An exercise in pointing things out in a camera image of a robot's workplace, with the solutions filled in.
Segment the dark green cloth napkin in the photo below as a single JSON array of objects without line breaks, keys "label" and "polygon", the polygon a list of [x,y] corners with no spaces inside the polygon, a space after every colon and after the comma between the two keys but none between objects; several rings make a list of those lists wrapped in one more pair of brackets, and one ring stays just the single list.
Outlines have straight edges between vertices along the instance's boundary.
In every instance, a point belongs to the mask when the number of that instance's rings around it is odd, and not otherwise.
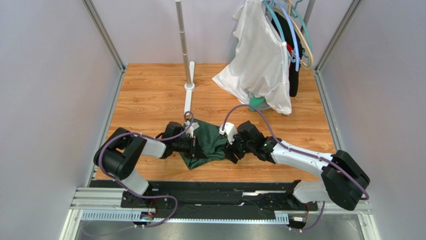
[{"label": "dark green cloth napkin", "polygon": [[206,157],[188,158],[184,153],[181,153],[180,155],[187,168],[192,170],[212,161],[225,160],[224,148],[228,139],[219,135],[219,127],[199,119],[195,119],[192,126],[194,127],[194,135],[197,136],[198,143]]}]

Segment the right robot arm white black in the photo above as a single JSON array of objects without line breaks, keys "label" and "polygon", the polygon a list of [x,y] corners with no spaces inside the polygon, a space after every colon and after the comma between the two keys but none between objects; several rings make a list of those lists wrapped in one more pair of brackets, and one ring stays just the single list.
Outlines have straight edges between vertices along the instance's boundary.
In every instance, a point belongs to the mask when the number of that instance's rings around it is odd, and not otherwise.
[{"label": "right robot arm white black", "polygon": [[331,201],[353,211],[359,201],[368,199],[366,189],[371,180],[344,150],[323,153],[298,147],[274,134],[264,136],[250,121],[238,127],[226,122],[219,127],[219,135],[227,138],[225,154],[234,163],[251,153],[261,161],[291,166],[317,176],[316,181],[295,180],[286,190],[301,203]]}]

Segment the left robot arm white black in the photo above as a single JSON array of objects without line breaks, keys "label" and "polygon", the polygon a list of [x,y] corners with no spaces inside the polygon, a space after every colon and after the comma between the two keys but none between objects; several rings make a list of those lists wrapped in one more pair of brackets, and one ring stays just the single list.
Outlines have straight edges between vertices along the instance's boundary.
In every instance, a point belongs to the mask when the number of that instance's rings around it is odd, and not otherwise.
[{"label": "left robot arm white black", "polygon": [[142,197],[150,184],[135,170],[141,155],[166,159],[179,152],[190,160],[207,158],[193,133],[193,125],[198,124],[187,122],[183,126],[171,121],[159,139],[119,127],[95,153],[93,163],[131,194]]}]

